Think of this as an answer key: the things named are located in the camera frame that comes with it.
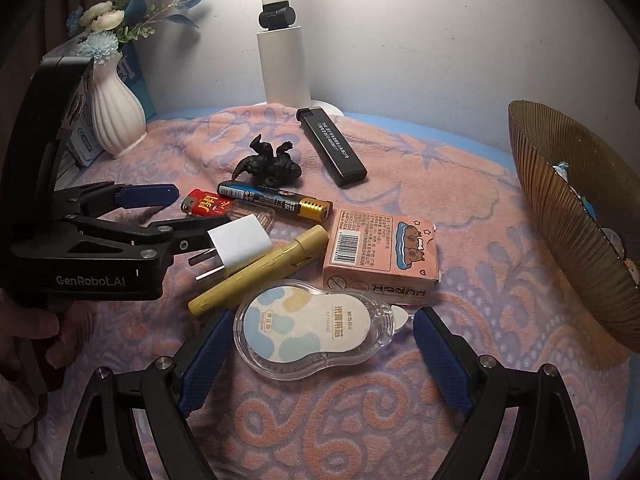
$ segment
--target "yellow pen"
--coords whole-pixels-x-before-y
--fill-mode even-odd
[[[246,294],[257,292],[269,282],[288,278],[324,254],[328,243],[329,235],[321,225],[316,225],[297,236],[292,243],[274,249],[191,300],[189,310],[194,316],[201,316],[217,306],[235,309]]]

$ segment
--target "fleece cloth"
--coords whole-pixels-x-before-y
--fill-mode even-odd
[[[607,480],[623,430],[628,351],[581,305],[536,233],[515,174],[446,144],[391,134],[350,118],[335,123],[369,170],[367,180],[338,189],[295,120],[274,105],[230,108],[194,120],[155,121],[148,136],[118,160],[103,155],[82,183],[173,182],[180,201],[161,211],[116,211],[108,218],[145,224],[179,218],[194,188],[215,190],[251,154],[250,141],[290,140],[303,169],[292,190],[332,200],[337,208],[428,218],[437,226],[442,282],[427,302],[478,354],[505,366],[558,366],[578,416],[593,480]],[[280,218],[271,230],[287,242],[308,224]],[[38,423],[33,461],[44,480],[59,478],[66,441],[92,371],[139,370],[173,355],[198,329],[187,303],[200,291],[178,256],[157,301],[92,304],[94,336],[68,369]],[[321,262],[297,278],[321,283]],[[504,424],[484,478],[496,478],[515,421]],[[166,477],[148,424],[138,416],[143,448],[156,480]],[[202,409],[188,423],[221,479],[383,480],[430,478],[462,424],[448,409],[410,330],[371,360],[305,380],[263,378],[230,351]]]

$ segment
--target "blue flower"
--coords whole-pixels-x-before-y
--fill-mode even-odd
[[[80,33],[81,27],[79,22],[83,12],[84,9],[80,6],[66,19],[66,33],[68,37],[73,38]]]
[[[78,45],[76,54],[83,57],[93,57],[97,64],[102,64],[118,51],[118,38],[110,30],[94,32]]]

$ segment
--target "white vase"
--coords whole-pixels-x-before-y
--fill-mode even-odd
[[[100,145],[115,158],[135,148],[146,137],[145,111],[118,76],[117,53],[94,66],[92,118]]]

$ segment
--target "brown bowl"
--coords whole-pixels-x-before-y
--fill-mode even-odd
[[[640,269],[640,178],[603,140],[548,106],[509,105],[511,150],[522,190],[558,266],[615,339],[640,351],[640,288],[601,227],[617,232]],[[552,166],[569,164],[569,184]]]

